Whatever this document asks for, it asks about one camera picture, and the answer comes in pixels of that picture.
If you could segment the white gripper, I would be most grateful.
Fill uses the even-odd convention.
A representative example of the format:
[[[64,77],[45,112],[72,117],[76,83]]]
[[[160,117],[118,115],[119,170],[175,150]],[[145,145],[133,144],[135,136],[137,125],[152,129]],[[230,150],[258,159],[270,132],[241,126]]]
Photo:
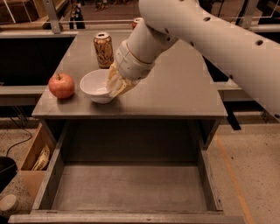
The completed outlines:
[[[128,47],[124,40],[115,51],[115,62],[108,70],[107,89],[116,98],[134,88],[141,79],[148,76],[155,63],[142,62]]]

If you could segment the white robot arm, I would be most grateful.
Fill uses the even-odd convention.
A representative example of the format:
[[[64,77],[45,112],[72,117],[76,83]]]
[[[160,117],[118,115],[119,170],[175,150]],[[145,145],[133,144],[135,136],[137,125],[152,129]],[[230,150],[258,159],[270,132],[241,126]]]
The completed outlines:
[[[146,78],[156,58],[181,39],[272,116],[280,116],[280,45],[213,16],[198,0],[139,0],[141,18],[115,52],[107,87],[111,97]]]

